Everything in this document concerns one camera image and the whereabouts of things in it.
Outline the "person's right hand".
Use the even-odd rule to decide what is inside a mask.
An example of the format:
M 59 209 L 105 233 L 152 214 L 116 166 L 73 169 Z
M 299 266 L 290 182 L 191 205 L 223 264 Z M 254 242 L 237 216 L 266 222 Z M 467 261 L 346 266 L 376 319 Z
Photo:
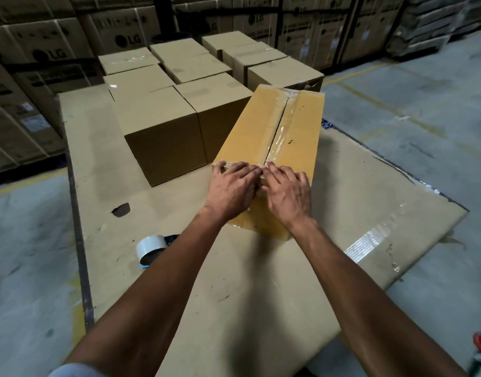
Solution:
M 275 179 L 274 166 L 275 163 L 267 162 L 262 171 L 264 179 Z M 295 172 L 294 186 L 276 186 L 275 195 L 266 196 L 269 210 L 291 234 L 300 224 L 311 219 L 311 193 L 301 193 L 300 176 L 307 175 Z

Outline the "person's left hand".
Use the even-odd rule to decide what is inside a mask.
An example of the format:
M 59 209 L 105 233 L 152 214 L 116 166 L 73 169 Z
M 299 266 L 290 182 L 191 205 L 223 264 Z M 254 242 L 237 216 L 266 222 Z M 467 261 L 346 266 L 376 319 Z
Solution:
M 247 210 L 251 201 L 250 185 L 234 184 L 234 165 L 248 164 L 236 162 L 227 166 L 226 175 L 221 178 L 212 178 L 207 192 L 204 208 L 215 221 L 222 224 L 234 219 Z M 257 181 L 262 176 L 262 168 L 257 165 Z

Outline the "long taped cardboard box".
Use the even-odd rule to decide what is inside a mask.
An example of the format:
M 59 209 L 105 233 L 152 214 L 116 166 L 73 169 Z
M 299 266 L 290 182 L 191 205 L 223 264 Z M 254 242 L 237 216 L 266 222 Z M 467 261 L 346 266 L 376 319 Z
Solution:
M 311 184 L 325 95 L 259 85 L 227 136 L 213 165 L 267 162 L 305 172 Z M 266 196 L 254 198 L 247 210 L 227 221 L 271 238 L 287 241 L 290 233 L 272 214 Z

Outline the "person's right forearm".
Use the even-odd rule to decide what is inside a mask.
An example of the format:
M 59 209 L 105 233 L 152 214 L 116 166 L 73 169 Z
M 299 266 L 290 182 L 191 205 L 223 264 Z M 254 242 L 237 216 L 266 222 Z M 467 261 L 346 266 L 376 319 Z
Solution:
M 375 281 L 306 215 L 285 222 L 368 377 L 467 377 Z

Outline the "person's left forearm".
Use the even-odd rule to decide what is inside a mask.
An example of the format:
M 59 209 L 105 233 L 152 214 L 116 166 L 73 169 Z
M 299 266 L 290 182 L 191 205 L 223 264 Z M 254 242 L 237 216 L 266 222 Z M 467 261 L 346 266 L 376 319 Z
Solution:
M 155 377 L 179 327 L 195 280 L 225 224 L 203 207 L 110 307 L 65 360 L 105 377 Z

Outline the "group of small cardboard boxes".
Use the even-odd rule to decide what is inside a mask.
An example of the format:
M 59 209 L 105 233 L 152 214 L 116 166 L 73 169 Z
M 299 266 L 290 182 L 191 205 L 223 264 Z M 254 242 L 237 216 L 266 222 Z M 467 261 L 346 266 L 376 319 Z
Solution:
M 289 93 L 324 74 L 240 31 L 99 56 L 115 118 L 150 186 L 223 159 L 262 166 Z

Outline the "tape dispenser with clear tape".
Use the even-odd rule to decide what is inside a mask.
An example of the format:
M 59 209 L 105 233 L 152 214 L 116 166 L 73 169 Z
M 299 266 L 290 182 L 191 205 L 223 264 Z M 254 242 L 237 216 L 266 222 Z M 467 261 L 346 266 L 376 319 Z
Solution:
M 178 237 L 179 234 L 152 235 L 142 239 L 136 246 L 141 269 L 148 268 Z

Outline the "large flat cardboard sheet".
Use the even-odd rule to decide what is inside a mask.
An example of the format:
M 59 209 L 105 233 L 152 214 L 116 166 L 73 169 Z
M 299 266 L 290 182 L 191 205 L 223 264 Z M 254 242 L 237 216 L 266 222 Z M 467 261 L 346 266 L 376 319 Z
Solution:
M 151 187 L 106 86 L 60 94 L 86 328 L 139 277 L 136 246 L 180 234 L 205 201 L 211 166 Z M 386 289 L 469 210 L 321 123 L 312 213 Z M 293 239 L 227 224 L 200 269 L 156 377 L 292 377 L 339 333 Z

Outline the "stack of flattened cardboard bundles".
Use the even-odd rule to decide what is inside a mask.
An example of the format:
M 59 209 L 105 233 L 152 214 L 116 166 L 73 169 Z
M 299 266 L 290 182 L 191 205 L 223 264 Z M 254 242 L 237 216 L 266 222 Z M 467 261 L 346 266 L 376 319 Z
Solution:
M 440 50 L 481 28 L 481 0 L 406 0 L 386 44 L 390 57 Z

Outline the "white shirt sleeve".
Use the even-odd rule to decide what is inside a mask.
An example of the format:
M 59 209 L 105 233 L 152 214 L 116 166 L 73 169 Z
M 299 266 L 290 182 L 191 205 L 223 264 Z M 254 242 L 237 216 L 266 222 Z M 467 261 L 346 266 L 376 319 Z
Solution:
M 54 369 L 47 377 L 105 377 L 105 375 L 86 364 L 67 363 Z

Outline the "wall of large printed cartons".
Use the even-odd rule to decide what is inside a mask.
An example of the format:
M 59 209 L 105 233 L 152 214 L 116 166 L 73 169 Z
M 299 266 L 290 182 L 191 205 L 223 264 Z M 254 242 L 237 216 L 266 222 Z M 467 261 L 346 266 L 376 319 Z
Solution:
M 0 0 L 0 172 L 64 153 L 59 94 L 152 65 L 254 90 L 381 51 L 404 1 Z

